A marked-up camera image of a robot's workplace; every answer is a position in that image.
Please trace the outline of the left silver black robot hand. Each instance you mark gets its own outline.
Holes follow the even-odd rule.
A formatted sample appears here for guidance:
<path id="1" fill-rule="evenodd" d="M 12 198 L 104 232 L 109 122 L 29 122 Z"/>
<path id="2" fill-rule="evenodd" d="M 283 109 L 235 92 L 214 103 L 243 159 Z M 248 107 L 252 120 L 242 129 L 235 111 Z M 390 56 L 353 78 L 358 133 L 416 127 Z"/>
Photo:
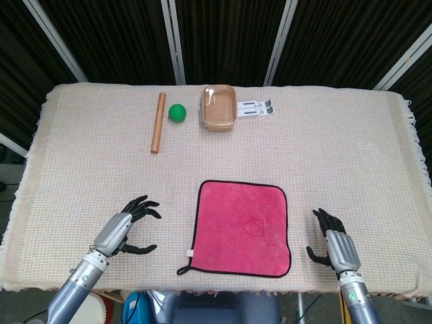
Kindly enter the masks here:
<path id="1" fill-rule="evenodd" d="M 139 196 L 131 200 L 119 213 L 116 213 L 99 232 L 94 239 L 93 244 L 89 246 L 89 251 L 98 251 L 107 258 L 117 255 L 119 252 L 144 255 L 154 251 L 157 248 L 156 244 L 139 248 L 127 243 L 128 233 L 132 226 L 142 219 L 150 215 L 155 219 L 161 219 L 161 215 L 154 210 L 159 203 L 147 200 L 148 196 Z"/>

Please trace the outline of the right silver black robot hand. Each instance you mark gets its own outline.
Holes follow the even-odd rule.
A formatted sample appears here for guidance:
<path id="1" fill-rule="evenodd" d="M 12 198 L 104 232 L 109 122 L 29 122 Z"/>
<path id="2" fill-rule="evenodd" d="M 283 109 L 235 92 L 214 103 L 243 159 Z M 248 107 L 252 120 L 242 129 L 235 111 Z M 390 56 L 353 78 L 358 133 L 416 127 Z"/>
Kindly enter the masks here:
<path id="1" fill-rule="evenodd" d="M 310 246 L 306 247 L 309 258 L 314 262 L 331 267 L 337 276 L 346 271 L 357 272 L 361 262 L 352 238 L 346 233 L 342 221 L 324 209 L 313 210 L 325 238 L 327 256 L 317 256 Z"/>

